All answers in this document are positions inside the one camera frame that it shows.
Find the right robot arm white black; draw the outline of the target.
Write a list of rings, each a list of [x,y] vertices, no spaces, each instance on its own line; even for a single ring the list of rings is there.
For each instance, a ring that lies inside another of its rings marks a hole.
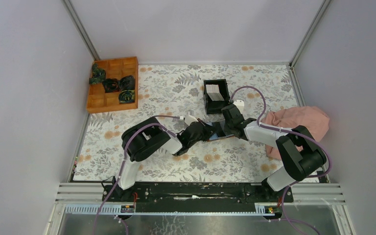
[[[327,162],[327,155],[302,125],[294,129],[261,124],[254,118],[245,119],[240,110],[230,104],[222,108],[224,131],[245,141],[261,142],[277,148],[283,167],[261,182],[261,195],[269,202],[275,201],[281,190],[310,176]]]

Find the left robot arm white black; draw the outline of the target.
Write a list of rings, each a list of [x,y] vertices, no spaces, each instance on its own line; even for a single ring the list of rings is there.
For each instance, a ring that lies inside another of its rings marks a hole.
[[[184,155],[199,141],[208,141],[216,128],[191,115],[180,117],[186,129],[175,134],[165,128],[156,117],[151,117],[126,130],[122,135],[124,160],[116,176],[114,196],[127,201],[132,196],[132,186],[141,163],[159,149],[173,156]]]

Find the brown leather card holder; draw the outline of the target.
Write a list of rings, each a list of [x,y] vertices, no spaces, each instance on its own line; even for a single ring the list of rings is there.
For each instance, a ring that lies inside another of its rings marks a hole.
[[[225,120],[220,120],[216,122],[206,122],[206,124],[214,128],[213,134],[209,137],[208,141],[217,141],[234,137],[233,134],[226,132],[224,130]]]

